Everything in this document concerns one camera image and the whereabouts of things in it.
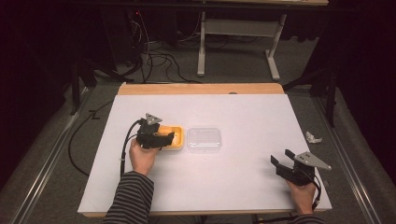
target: gray floor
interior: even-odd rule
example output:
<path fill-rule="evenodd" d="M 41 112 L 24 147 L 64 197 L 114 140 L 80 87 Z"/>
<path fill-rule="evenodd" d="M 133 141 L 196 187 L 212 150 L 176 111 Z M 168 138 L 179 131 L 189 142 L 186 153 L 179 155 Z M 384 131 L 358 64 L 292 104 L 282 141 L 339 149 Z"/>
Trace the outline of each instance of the gray floor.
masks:
<path fill-rule="evenodd" d="M 268 39 L 259 39 L 251 43 L 241 43 L 252 38 L 237 38 L 238 42 L 229 43 L 222 49 L 207 49 L 205 77 L 197 77 L 198 46 L 193 42 L 185 42 L 178 49 L 172 49 L 160 43 L 151 43 L 151 53 L 155 49 L 160 52 L 172 53 L 180 67 L 180 74 L 187 79 L 199 80 L 204 83 L 252 83 L 273 82 L 268 65 L 263 57 L 265 46 L 269 46 Z M 212 40 L 209 47 L 216 48 L 223 45 L 221 40 Z M 299 77 L 304 71 L 306 62 L 316 45 L 316 41 L 297 42 L 296 39 L 280 41 L 276 51 L 276 64 L 281 76 L 280 83 L 288 83 Z M 163 58 L 153 60 L 161 64 Z M 170 81 L 166 76 L 169 63 L 155 66 L 148 81 Z M 144 73 L 149 67 L 144 66 Z M 172 79 L 177 77 L 177 67 L 173 63 L 167 71 Z M 133 75 L 137 82 L 142 80 L 139 73 Z M 80 174 L 70 163 L 67 156 L 67 135 L 64 144 L 57 144 L 56 140 L 63 132 L 70 119 L 77 119 L 72 131 L 87 118 L 91 109 L 96 109 L 113 99 L 120 83 L 99 80 L 94 90 L 84 93 L 86 104 L 82 107 L 78 118 L 69 116 L 71 111 L 70 91 L 66 93 L 68 102 L 49 120 L 37 137 L 14 175 L 0 194 L 0 223 L 10 223 L 18 213 L 30 187 L 35 182 L 46 158 L 54 146 L 62 146 L 62 154 L 53 169 L 49 179 L 43 182 L 42 191 L 36 195 L 36 202 L 32 210 L 26 214 L 25 223 L 100 223 L 101 218 L 87 218 L 77 213 L 87 177 Z M 328 223 L 394 223 L 396 212 L 396 189 L 381 165 L 371 152 L 359 129 L 350 116 L 347 106 L 340 92 L 337 92 L 334 111 L 335 128 L 329 128 L 322 118 L 321 99 L 311 98 L 307 92 L 309 86 L 300 86 L 287 94 L 302 132 L 309 131 L 315 136 L 323 137 L 320 144 L 309 144 L 310 150 L 332 166 L 330 172 L 320 171 L 322 179 L 327 183 L 325 188 L 329 194 L 333 209 L 318 213 Z M 76 164 L 82 170 L 89 172 L 102 131 L 106 126 L 110 106 L 98 112 L 99 119 L 90 119 L 76 135 L 72 152 Z M 345 167 L 345 156 L 353 166 Z M 358 177 L 350 178 L 349 174 Z M 365 190 L 370 201 L 358 200 L 359 193 Z M 373 207 L 374 211 L 365 212 L 365 207 Z M 259 217 L 283 217 L 287 214 L 259 215 Z"/>

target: white table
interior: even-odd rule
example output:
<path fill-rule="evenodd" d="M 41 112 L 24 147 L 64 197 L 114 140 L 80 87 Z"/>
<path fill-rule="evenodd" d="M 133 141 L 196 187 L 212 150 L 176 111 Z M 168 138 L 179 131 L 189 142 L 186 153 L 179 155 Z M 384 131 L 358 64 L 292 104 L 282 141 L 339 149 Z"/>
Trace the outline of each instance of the white table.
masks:
<path fill-rule="evenodd" d="M 211 85 L 211 89 L 219 91 L 224 85 Z M 243 85 L 252 92 L 257 86 L 265 86 Z M 146 113 L 163 119 L 163 125 L 182 126 L 185 133 L 195 127 L 216 127 L 220 129 L 222 142 L 216 153 L 193 153 L 185 144 L 179 151 L 163 150 L 158 154 L 148 176 L 155 183 L 152 215 L 293 210 L 289 188 L 276 175 L 276 168 L 270 162 L 270 156 L 274 155 L 281 163 L 292 165 L 284 155 L 285 148 L 296 154 L 309 150 L 288 96 L 283 93 L 194 94 L 192 90 L 200 85 L 182 86 L 186 87 L 192 93 L 147 94 L 150 88 L 146 85 L 143 88 L 147 92 L 142 95 L 116 96 L 79 213 L 88 217 L 105 215 L 120 180 L 120 154 L 125 134 L 131 124 Z M 132 170 L 129 161 L 125 169 L 126 172 Z M 323 189 L 318 210 L 331 208 Z"/>

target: desk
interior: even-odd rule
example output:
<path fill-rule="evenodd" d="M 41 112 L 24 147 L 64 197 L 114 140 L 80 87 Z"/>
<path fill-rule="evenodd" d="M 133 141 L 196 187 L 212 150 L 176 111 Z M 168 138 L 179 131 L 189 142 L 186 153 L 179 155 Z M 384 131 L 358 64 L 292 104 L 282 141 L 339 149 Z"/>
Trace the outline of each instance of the desk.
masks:
<path fill-rule="evenodd" d="M 215 126 L 217 153 L 161 151 L 148 176 L 155 183 L 151 214 L 257 214 L 290 211 L 288 186 L 270 162 L 292 164 L 285 148 L 308 149 L 278 84 L 123 85 L 112 106 L 78 212 L 102 217 L 120 180 L 120 152 L 130 125 L 151 113 L 163 125 Z M 131 171 L 129 161 L 125 170 Z M 331 209 L 326 190 L 318 210 Z"/>
<path fill-rule="evenodd" d="M 207 0 L 206 2 L 237 2 L 250 4 L 277 4 L 277 5 L 304 5 L 304 6 L 327 6 L 327 0 Z M 274 81 L 279 81 L 280 76 L 276 68 L 274 54 L 283 26 L 285 25 L 287 15 L 282 14 L 279 21 L 237 21 L 237 20 L 215 20 L 207 19 L 203 11 L 201 16 L 201 44 L 198 55 L 198 77 L 205 75 L 205 35 L 250 35 L 250 36 L 267 36 L 273 38 L 271 48 L 265 51 L 265 57 L 270 68 L 271 76 Z"/>

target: yellow object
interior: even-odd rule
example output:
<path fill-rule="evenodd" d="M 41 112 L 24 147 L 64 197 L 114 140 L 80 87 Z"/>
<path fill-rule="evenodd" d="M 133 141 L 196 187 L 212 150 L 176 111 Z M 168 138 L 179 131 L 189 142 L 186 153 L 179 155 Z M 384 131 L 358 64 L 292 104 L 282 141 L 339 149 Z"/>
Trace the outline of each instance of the yellow object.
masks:
<path fill-rule="evenodd" d="M 163 150 L 179 150 L 183 146 L 184 132 L 179 126 L 163 126 L 160 125 L 158 128 L 158 135 L 168 135 L 169 133 L 175 133 L 174 139 L 172 140 L 172 145 L 164 147 Z"/>

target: floor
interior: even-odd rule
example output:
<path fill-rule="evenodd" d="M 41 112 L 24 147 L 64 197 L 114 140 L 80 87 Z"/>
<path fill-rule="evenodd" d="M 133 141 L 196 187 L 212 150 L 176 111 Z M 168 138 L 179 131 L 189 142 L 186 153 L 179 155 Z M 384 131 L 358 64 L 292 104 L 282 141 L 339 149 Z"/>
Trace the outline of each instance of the floor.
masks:
<path fill-rule="evenodd" d="M 270 43 L 265 38 L 234 36 L 226 44 L 223 37 L 209 38 L 205 76 L 197 77 L 197 38 L 180 42 L 177 49 L 152 42 L 151 58 L 142 54 L 143 73 L 147 76 L 148 63 L 153 63 L 148 82 L 183 78 L 203 83 L 273 82 L 263 56 Z M 279 42 L 275 59 L 280 84 L 301 75 L 316 43 L 300 43 L 296 38 Z M 143 80 L 140 71 L 131 77 L 137 83 Z M 48 121 L 3 188 L 0 223 L 101 223 L 101 218 L 87 218 L 77 213 L 88 178 L 73 167 L 68 156 L 72 133 L 90 115 L 89 110 L 97 109 L 117 94 L 119 82 L 97 79 L 96 88 L 82 91 L 83 105 L 75 116 L 70 116 L 70 90 L 65 93 L 67 102 Z M 320 144 L 308 144 L 310 150 L 333 168 L 330 172 L 319 171 L 333 209 L 318 216 L 327 223 L 393 223 L 396 188 L 361 136 L 342 94 L 339 91 L 336 94 L 335 128 L 332 128 L 323 118 L 323 99 L 310 97 L 308 90 L 309 86 L 299 86 L 286 94 L 302 132 L 309 131 L 323 138 Z M 81 126 L 70 145 L 74 162 L 86 173 L 92 167 L 110 108 L 105 106 L 96 114 L 99 119 L 89 119 Z M 259 214 L 258 217 L 287 215 Z"/>

